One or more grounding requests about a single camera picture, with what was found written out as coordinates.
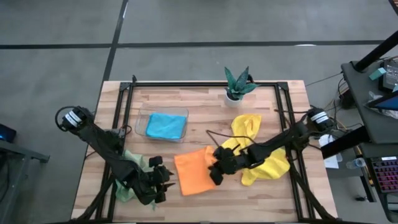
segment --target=keyboard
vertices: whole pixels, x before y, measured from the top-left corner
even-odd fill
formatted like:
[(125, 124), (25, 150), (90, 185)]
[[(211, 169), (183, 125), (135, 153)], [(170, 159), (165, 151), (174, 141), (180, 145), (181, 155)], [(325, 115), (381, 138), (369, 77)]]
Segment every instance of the keyboard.
[(371, 158), (371, 163), (381, 192), (398, 192), (398, 159), (396, 157)]

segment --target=succulent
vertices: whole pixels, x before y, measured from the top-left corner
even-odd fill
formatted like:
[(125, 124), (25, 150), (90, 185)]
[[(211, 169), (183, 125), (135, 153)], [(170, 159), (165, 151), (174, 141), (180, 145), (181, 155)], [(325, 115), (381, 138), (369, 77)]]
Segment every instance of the succulent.
[(228, 81), (228, 87), (225, 88), (225, 90), (231, 100), (242, 100), (243, 95), (250, 93), (257, 87), (257, 85), (254, 83), (247, 83), (247, 80), (250, 76), (249, 67), (243, 71), (237, 80), (235, 80), (228, 68), (225, 67), (224, 69), (225, 76)]

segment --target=orange towel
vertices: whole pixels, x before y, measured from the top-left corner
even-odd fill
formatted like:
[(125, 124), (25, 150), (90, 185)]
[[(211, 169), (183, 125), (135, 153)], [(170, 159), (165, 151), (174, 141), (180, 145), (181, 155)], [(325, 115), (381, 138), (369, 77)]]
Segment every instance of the orange towel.
[(216, 187), (208, 169), (216, 162), (213, 152), (213, 147), (206, 146), (195, 152), (174, 156), (182, 195), (199, 194)]

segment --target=light green towel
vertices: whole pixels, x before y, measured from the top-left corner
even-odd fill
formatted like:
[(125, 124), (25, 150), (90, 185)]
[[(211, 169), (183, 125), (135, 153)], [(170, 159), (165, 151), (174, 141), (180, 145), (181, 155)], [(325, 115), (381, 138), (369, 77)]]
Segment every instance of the light green towel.
[[(124, 150), (123, 158), (136, 162), (144, 172), (149, 172), (153, 170), (146, 164), (142, 154), (133, 154), (128, 150)], [(131, 188), (127, 189), (123, 187), (118, 180), (116, 180), (116, 185), (118, 186), (116, 189), (116, 198), (121, 202), (127, 202), (132, 198), (137, 198), (136, 193), (134, 193)], [(155, 209), (155, 201), (152, 201), (150, 205), (152, 205), (152, 208)]]

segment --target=wooden table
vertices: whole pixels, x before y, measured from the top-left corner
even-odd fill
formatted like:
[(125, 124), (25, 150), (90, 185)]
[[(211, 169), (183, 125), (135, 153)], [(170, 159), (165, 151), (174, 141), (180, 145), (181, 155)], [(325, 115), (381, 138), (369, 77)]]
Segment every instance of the wooden table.
[[(307, 92), (301, 80), (287, 81), (294, 111), (309, 109)], [(98, 103), (95, 122), (103, 129), (111, 128), (120, 82), (104, 82)], [(164, 165), (177, 174), (174, 155), (192, 152), (213, 145), (205, 130), (232, 134), (231, 122), (237, 115), (256, 113), (262, 115), (260, 132), (256, 141), (266, 141), (281, 132), (280, 119), (274, 109), (275, 90), (256, 88), (244, 97), (242, 107), (227, 108), (223, 103), (225, 90), (220, 87), (134, 87), (129, 125), (133, 131), (126, 136), (125, 148), (132, 153), (149, 157), (160, 155)], [(189, 110), (187, 133), (183, 143), (150, 141), (134, 132), (138, 110), (143, 103), (154, 106), (182, 106)], [(295, 114), (296, 120), (301, 115)], [(223, 142), (226, 138), (216, 138)], [(337, 216), (328, 176), (318, 149), (308, 147), (303, 152), (310, 188), (320, 203), (333, 216)], [(93, 154), (84, 163), (76, 195), (72, 218), (81, 215), (100, 189), (104, 160)], [(178, 184), (178, 175), (171, 176), (177, 184), (166, 193), (167, 201), (157, 204), (155, 210), (138, 200), (116, 202), (114, 221), (118, 222), (288, 222), (297, 221), (289, 174), (277, 180), (257, 180), (246, 187), (241, 184), (241, 173), (225, 175), (215, 190), (184, 197)], [(307, 214), (301, 192), (302, 207)], [(108, 198), (104, 215), (108, 210)]]

